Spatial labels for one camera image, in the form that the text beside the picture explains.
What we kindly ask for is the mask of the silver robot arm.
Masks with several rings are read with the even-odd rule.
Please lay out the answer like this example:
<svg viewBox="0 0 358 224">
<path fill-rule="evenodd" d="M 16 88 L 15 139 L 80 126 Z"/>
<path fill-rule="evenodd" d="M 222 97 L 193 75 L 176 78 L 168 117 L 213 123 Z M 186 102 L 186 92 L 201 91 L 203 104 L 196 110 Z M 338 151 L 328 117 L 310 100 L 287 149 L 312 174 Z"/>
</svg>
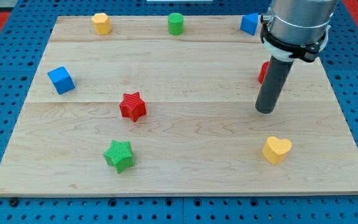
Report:
<svg viewBox="0 0 358 224">
<path fill-rule="evenodd" d="M 338 0 L 273 0 L 260 16 L 260 39 L 272 57 L 314 62 L 328 43 Z"/>
</svg>

